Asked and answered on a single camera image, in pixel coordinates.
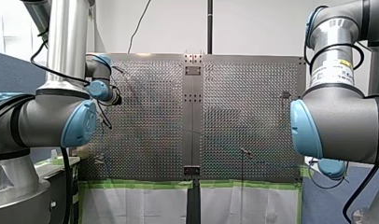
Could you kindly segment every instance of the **robotic arm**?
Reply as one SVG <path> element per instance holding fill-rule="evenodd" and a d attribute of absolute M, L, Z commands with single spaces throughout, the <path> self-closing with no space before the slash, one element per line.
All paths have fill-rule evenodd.
<path fill-rule="evenodd" d="M 348 206 L 379 168 L 379 94 L 364 96 L 354 86 L 354 70 L 364 57 L 354 44 L 368 40 L 369 47 L 379 50 L 379 0 L 319 7 L 306 33 L 305 45 L 315 56 L 308 62 L 310 88 L 291 104 L 293 143 L 304 156 L 374 164 L 344 208 L 350 221 Z M 360 52 L 359 65 L 353 65 L 352 49 Z M 379 224 L 379 198 L 362 215 L 356 223 Z"/>
<path fill-rule="evenodd" d="M 44 45 L 48 41 L 47 66 L 35 63 L 47 74 L 35 96 L 0 93 L 0 223 L 46 224 L 49 183 L 38 180 L 29 148 L 87 144 L 97 120 L 92 99 L 105 105 L 118 105 L 121 99 L 110 85 L 110 60 L 103 55 L 86 60 L 94 1 L 23 2 L 43 33 Z"/>

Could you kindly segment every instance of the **black wire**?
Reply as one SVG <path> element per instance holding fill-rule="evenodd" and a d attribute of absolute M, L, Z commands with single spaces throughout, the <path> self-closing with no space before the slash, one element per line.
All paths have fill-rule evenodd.
<path fill-rule="evenodd" d="M 49 27 L 47 27 L 47 28 L 45 29 L 45 31 L 39 33 L 37 36 L 42 36 L 42 35 L 46 34 L 48 31 L 49 31 Z"/>
<path fill-rule="evenodd" d="M 316 181 L 313 179 L 312 175 L 311 175 L 311 166 L 312 166 L 312 163 L 315 163 L 315 161 L 313 161 L 313 159 L 311 159 L 309 161 L 309 164 L 308 164 L 308 173 L 309 173 L 309 178 L 312 180 L 312 182 L 320 189 L 335 189 L 337 188 L 338 186 L 340 186 L 343 182 L 344 182 L 344 177 L 342 179 L 339 180 L 339 182 L 335 185 L 332 185 L 332 186 L 329 186 L 329 187 L 324 187 L 324 186 L 321 186 L 319 184 L 316 183 Z M 347 171 L 347 168 L 349 167 L 349 162 L 346 164 L 346 170 L 345 172 Z"/>
<path fill-rule="evenodd" d="M 32 96 L 32 95 L 31 94 L 19 94 L 19 95 L 11 96 L 11 97 L 7 98 L 6 100 L 1 101 L 0 102 L 0 111 L 4 107 L 11 105 L 12 103 L 15 103 L 15 102 L 19 101 L 20 99 L 23 99 L 27 96 Z"/>
<path fill-rule="evenodd" d="M 99 106 L 100 113 L 103 115 L 103 124 L 109 129 L 113 129 L 113 125 L 111 124 L 110 120 L 108 119 L 107 115 L 105 114 L 105 111 L 103 111 L 103 108 L 100 106 L 100 102 L 96 101 L 97 105 Z"/>
<path fill-rule="evenodd" d="M 73 176 L 71 175 L 70 161 L 68 158 L 67 151 L 64 147 L 61 147 L 64 171 L 65 171 L 65 181 L 66 181 L 66 205 L 64 210 L 63 224 L 68 224 L 70 222 L 70 209 L 73 203 L 73 193 L 72 193 L 72 181 Z"/>
<path fill-rule="evenodd" d="M 309 73 L 310 75 L 312 75 L 312 69 L 313 69 L 313 65 L 317 59 L 318 56 L 320 56 L 320 54 L 324 53 L 327 49 L 330 49 L 330 48 L 334 48 L 334 47 L 340 47 L 340 46 L 346 46 L 346 47 L 351 47 L 353 49 L 356 49 L 358 51 L 358 53 L 360 54 L 360 61 L 358 62 L 358 64 L 354 67 L 354 70 L 358 69 L 361 67 L 361 65 L 363 64 L 364 62 L 364 51 L 362 51 L 362 49 L 354 44 L 351 44 L 351 43 L 338 43 L 338 44 L 332 44 L 332 45 L 328 45 L 326 47 L 324 47 L 323 49 L 319 50 L 315 55 L 314 57 L 312 58 L 312 61 L 309 63 Z"/>
<path fill-rule="evenodd" d="M 361 42 L 358 41 L 358 44 L 360 46 L 362 46 L 364 49 L 366 49 L 367 51 L 372 51 L 371 49 L 369 49 L 367 46 L 363 45 Z"/>
<path fill-rule="evenodd" d="M 313 26 L 313 21 L 315 19 L 315 16 L 316 16 L 316 13 L 319 12 L 319 10 L 323 9 L 323 8 L 326 8 L 327 6 L 320 6 L 320 7 L 317 7 L 311 17 L 309 18 L 309 23 L 307 24 L 308 26 L 308 29 L 306 30 L 305 32 L 305 43 L 303 44 L 303 58 L 305 59 L 306 63 L 309 64 L 309 60 L 308 60 L 308 56 L 307 56 L 307 53 L 306 53 L 306 47 L 308 45 L 308 41 L 309 41 L 309 37 L 310 37 L 310 34 L 311 34 L 311 30 L 312 30 L 312 26 Z"/>
<path fill-rule="evenodd" d="M 352 203 L 355 201 L 355 199 L 358 197 L 358 195 L 365 189 L 365 187 L 367 187 L 368 183 L 370 183 L 371 179 L 373 178 L 373 176 L 376 174 L 378 170 L 379 170 L 379 158 L 377 162 L 375 163 L 375 165 L 373 166 L 373 168 L 367 174 L 363 182 L 360 184 L 360 186 L 358 186 L 356 191 L 352 194 L 352 196 L 350 196 L 349 200 L 344 205 L 344 209 L 342 212 L 344 214 L 344 218 L 346 219 L 348 223 L 351 223 L 351 219 L 347 215 L 347 210 L 349 209 L 350 205 L 352 205 Z"/>
<path fill-rule="evenodd" d="M 95 55 L 95 54 L 86 54 L 86 56 L 93 56 L 93 57 L 99 59 L 101 61 L 101 63 L 104 64 L 108 68 L 108 70 L 110 71 L 110 74 L 111 74 L 110 64 L 108 64 L 102 57 Z"/>
<path fill-rule="evenodd" d="M 9 101 L 9 105 L 7 105 L 7 106 L 1 106 L 0 105 L 0 111 L 2 111 L 0 113 L 0 118 L 3 117 L 13 107 L 15 107 L 17 105 L 23 105 L 24 103 L 26 103 L 30 100 L 33 100 L 33 99 L 35 99 L 35 97 L 33 95 L 24 94 L 23 97 L 21 97 L 21 98 L 15 98 L 15 101 Z"/>
<path fill-rule="evenodd" d="M 50 68 L 48 68 L 48 67 L 46 67 L 46 66 L 44 66 L 44 65 L 42 65 L 42 64 L 36 63 L 36 62 L 35 62 L 35 57 L 41 52 L 41 50 L 44 48 L 44 46 L 46 46 L 47 43 L 48 43 L 48 40 L 44 41 L 44 42 L 41 44 L 40 48 L 37 50 L 37 52 L 36 52 L 36 53 L 30 58 L 30 62 L 31 62 L 33 65 L 35 65 L 35 66 L 37 66 L 37 67 L 39 67 L 39 68 L 41 68 L 42 70 L 45 70 L 45 71 L 47 71 L 47 72 L 51 72 L 52 74 L 54 74 L 54 75 L 56 75 L 56 76 L 58 76 L 58 77 L 64 77 L 64 78 L 72 79 L 72 80 L 74 80 L 74 81 L 83 82 L 83 83 L 85 83 L 85 84 L 87 84 L 87 85 L 90 84 L 90 82 L 87 81 L 87 80 L 85 80 L 85 79 L 77 78 L 77 77 L 70 77 L 70 76 L 67 76 L 67 75 L 65 75 L 65 74 L 62 74 L 62 73 L 60 73 L 60 72 L 56 72 L 56 71 L 54 71 L 54 70 L 52 70 L 52 69 L 50 69 Z"/>
<path fill-rule="evenodd" d="M 143 19 L 144 15 L 145 15 L 146 12 L 147 12 L 147 9 L 148 9 L 148 6 L 149 6 L 149 3 L 151 3 L 151 0 L 148 0 L 147 5 L 146 5 L 146 8 L 144 8 L 143 14 L 142 14 L 141 17 L 140 17 L 139 22 L 137 23 L 137 27 L 136 27 L 136 29 L 134 30 L 134 33 L 133 33 L 132 36 L 131 36 L 131 43 L 129 44 L 128 53 L 131 52 L 132 43 L 133 43 L 133 38 L 134 38 L 134 36 L 136 35 L 136 33 L 137 33 L 137 31 L 138 31 L 138 29 L 139 29 L 139 27 L 140 27 L 141 20 Z"/>

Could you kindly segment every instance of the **warning label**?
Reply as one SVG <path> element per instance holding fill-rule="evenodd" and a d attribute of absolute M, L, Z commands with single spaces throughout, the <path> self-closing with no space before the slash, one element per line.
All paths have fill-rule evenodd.
<path fill-rule="evenodd" d="M 345 60 L 325 61 L 312 73 L 311 87 L 322 83 L 354 85 L 352 64 Z"/>

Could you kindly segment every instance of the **white wall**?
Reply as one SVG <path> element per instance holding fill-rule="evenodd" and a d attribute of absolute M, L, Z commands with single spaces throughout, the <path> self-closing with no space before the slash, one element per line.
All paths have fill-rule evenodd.
<path fill-rule="evenodd" d="M 305 23 L 319 5 L 351 0 L 215 0 L 215 54 L 302 56 Z M 126 52 L 147 0 L 97 0 L 96 35 L 88 50 Z M 200 53 L 207 50 L 207 0 L 152 0 L 133 40 L 132 52 Z M 93 33 L 93 24 L 89 25 Z M 41 44 L 38 31 L 19 0 L 0 0 L 0 52 L 29 60 Z M 368 91 L 371 54 L 355 73 Z M 38 60 L 46 60 L 43 52 Z"/>
<path fill-rule="evenodd" d="M 96 21 L 108 52 L 126 52 L 147 0 L 98 0 Z M 302 55 L 310 0 L 215 0 L 214 53 Z M 153 0 L 132 52 L 207 51 L 207 0 Z"/>
<path fill-rule="evenodd" d="M 91 20 L 88 32 L 94 32 Z M 0 0 L 0 53 L 30 61 L 30 57 L 42 44 L 42 38 L 38 37 L 38 34 L 39 31 L 22 1 Z M 94 51 L 92 35 L 88 38 L 87 46 L 89 51 Z M 37 56 L 36 61 L 47 61 L 45 49 Z"/>

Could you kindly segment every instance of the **pegboard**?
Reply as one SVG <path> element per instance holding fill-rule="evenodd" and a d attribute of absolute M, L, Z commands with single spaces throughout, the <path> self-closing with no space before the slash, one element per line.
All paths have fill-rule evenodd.
<path fill-rule="evenodd" d="M 109 56 L 123 103 L 107 109 L 113 129 L 99 125 L 81 179 L 182 180 L 188 165 L 201 179 L 301 177 L 289 105 L 305 87 L 302 58 Z"/>
<path fill-rule="evenodd" d="M 106 110 L 83 161 L 84 179 L 182 179 L 182 62 L 178 56 L 112 55 L 122 105 Z"/>
<path fill-rule="evenodd" d="M 305 86 L 296 57 L 204 57 L 201 179 L 293 182 L 301 157 L 289 108 Z"/>

